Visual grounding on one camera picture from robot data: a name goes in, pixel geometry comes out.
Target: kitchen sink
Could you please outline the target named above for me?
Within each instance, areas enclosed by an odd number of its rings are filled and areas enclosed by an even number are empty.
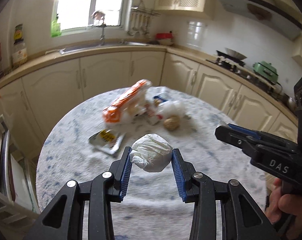
[[[140,42],[132,42],[132,41],[125,41],[125,42],[106,42],[104,44],[102,43],[94,43],[94,44],[86,44],[86,45],[78,45],[78,46],[71,46],[66,47],[65,49],[61,49],[60,53],[67,54],[72,53],[76,51],[82,51],[87,49],[94,49],[94,48],[100,48],[100,47],[115,47],[115,46],[147,46],[146,43],[140,43]]]

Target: marble patterned tabletop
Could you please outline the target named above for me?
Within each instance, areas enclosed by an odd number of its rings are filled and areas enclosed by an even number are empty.
[[[94,179],[121,157],[125,146],[131,146],[148,133],[157,133],[173,148],[179,148],[185,161],[212,179],[223,182],[238,179],[264,208],[263,171],[250,165],[249,157],[240,149],[225,145],[214,136],[220,120],[226,123],[232,123],[232,120],[208,103],[185,93],[166,87],[152,87],[147,92],[149,98],[162,94],[167,99],[185,103],[191,119],[181,119],[179,129],[169,132],[162,123],[152,126],[143,117],[137,117],[123,128],[127,134],[116,157],[94,149],[88,138],[105,128],[102,109],[125,90],[109,91],[86,100],[56,124],[45,141],[37,166],[36,192],[41,210],[68,180],[81,183]],[[179,197],[171,164],[160,173],[148,173],[133,165],[124,201],[111,206],[116,240],[189,239],[193,204],[185,204]],[[218,202],[217,207],[217,239],[221,239]],[[84,214],[83,239],[87,239],[87,214],[88,205]]]

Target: orange plastic package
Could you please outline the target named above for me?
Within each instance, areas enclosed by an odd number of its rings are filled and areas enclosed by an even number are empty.
[[[102,116],[106,124],[129,123],[135,116],[146,112],[145,93],[152,82],[142,79],[120,95],[112,104],[103,109]]]

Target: crumpled paper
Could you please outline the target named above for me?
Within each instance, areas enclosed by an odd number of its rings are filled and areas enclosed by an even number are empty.
[[[146,134],[132,144],[130,161],[147,172],[161,172],[172,159],[172,149],[160,135]]]

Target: green pot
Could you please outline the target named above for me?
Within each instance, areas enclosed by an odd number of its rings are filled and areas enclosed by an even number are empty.
[[[278,74],[276,68],[274,68],[271,63],[265,61],[257,62],[253,65],[254,72],[263,76],[270,82],[276,84],[278,81]]]

